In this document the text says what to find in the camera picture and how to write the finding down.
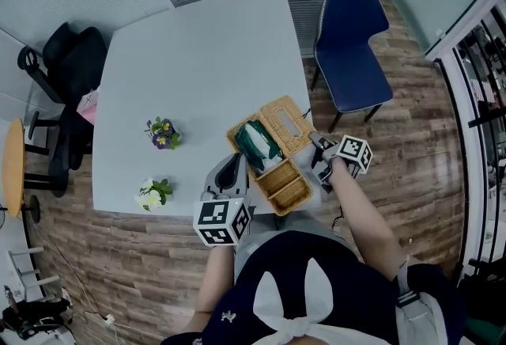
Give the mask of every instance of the round wooden table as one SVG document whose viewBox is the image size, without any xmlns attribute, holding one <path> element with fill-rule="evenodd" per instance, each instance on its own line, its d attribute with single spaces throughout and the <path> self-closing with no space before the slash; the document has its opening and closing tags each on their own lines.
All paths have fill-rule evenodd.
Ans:
<svg viewBox="0 0 506 345">
<path fill-rule="evenodd" d="M 9 214 L 17 217 L 21 211 L 30 210 L 32 217 L 38 220 L 38 202 L 35 196 L 32 196 L 29 207 L 24 206 L 23 189 L 41 189 L 41 190 L 65 190 L 66 185 L 54 183 L 55 178 L 47 175 L 37 175 L 35 173 L 25 173 L 25 151 L 35 154 L 48 155 L 47 148 L 40 148 L 25 144 L 25 131 L 21 119 L 15 119 L 7 132 L 2 159 L 2 187 L 3 195 L 6 200 L 6 207 Z"/>
</svg>

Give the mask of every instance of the wicker basket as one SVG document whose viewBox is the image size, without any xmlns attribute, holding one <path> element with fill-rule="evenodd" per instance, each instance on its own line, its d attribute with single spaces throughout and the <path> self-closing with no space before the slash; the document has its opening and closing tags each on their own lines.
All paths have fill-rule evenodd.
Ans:
<svg viewBox="0 0 506 345">
<path fill-rule="evenodd" d="M 288 119 L 293 125 L 288 129 L 283 119 Z M 284 96 L 263 106 L 259 113 L 255 113 L 228 130 L 227 139 L 235 151 L 239 152 L 236 144 L 236 134 L 247 122 L 258 120 L 276 141 L 283 153 L 283 161 L 258 176 L 250 167 L 251 178 L 259 185 L 277 215 L 284 216 L 312 197 L 312 189 L 304 179 L 300 170 L 292 160 L 292 155 L 311 144 L 309 133 L 313 126 L 302 117 L 302 112 L 293 100 Z"/>
</svg>

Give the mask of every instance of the blue chair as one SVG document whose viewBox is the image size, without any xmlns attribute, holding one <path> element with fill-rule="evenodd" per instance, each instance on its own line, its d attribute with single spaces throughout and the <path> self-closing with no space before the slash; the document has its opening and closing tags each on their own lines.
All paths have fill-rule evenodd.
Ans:
<svg viewBox="0 0 506 345">
<path fill-rule="evenodd" d="M 338 110 L 330 125 L 334 131 L 342 113 L 373 108 L 369 121 L 382 103 L 393 97 L 385 74 L 369 47 L 369 38 L 388 30 L 380 0 L 325 0 L 315 42 L 317 62 L 311 90 L 320 74 L 327 82 Z"/>
</svg>

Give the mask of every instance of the wooden floor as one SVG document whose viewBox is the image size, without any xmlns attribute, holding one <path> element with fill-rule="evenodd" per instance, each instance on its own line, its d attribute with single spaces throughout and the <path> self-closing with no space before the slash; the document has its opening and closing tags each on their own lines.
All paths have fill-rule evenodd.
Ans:
<svg viewBox="0 0 506 345">
<path fill-rule="evenodd" d="M 446 85 L 438 69 L 425 61 L 398 12 L 382 0 L 391 29 L 372 40 L 394 100 L 365 125 L 363 112 L 344 115 L 334 136 L 366 138 L 375 155 L 359 183 L 397 233 L 401 244 L 422 260 L 450 273 L 459 256 L 463 229 L 463 168 L 459 136 Z M 314 62 L 304 61 L 308 84 Z M 335 115 L 324 81 L 309 93 L 314 124 L 325 131 Z M 45 165 L 28 157 L 31 171 Z M 92 307 L 57 245 L 89 289 L 89 300 L 103 315 L 113 314 L 123 344 L 158 344 L 188 321 L 207 250 L 189 218 L 134 216 L 93 210 L 91 159 L 71 175 L 61 198 L 37 192 L 42 207 L 40 228 L 29 226 L 34 245 L 47 251 L 36 256 L 43 275 L 58 273 L 74 300 L 71 324 L 79 344 L 114 344 L 115 333 Z M 331 226 L 337 201 L 329 197 L 315 214 Z M 349 237 L 346 222 L 338 228 Z"/>
</svg>

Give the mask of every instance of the navy shirt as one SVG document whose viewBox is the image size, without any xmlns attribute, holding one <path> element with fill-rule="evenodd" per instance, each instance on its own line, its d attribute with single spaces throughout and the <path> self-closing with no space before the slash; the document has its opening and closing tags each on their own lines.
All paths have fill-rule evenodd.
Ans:
<svg viewBox="0 0 506 345">
<path fill-rule="evenodd" d="M 285 318 L 306 316 L 304 277 L 308 261 L 314 258 L 325 271 L 334 295 L 334 308 L 321 322 L 351 328 L 398 344 L 395 304 L 398 284 L 358 261 L 344 245 L 309 233 L 289 231 L 267 241 L 250 256 L 236 285 L 218 302 L 203 332 L 167 338 L 162 345 L 252 344 L 274 334 L 254 313 L 253 302 L 260 279 L 269 271 L 278 285 Z M 447 329 L 448 344 L 457 345 L 463 335 L 465 310 L 457 290 L 440 269 L 419 264 L 408 268 L 408 284 L 413 291 L 431 294 L 440 304 Z M 230 321 L 222 313 L 236 314 Z"/>
</svg>

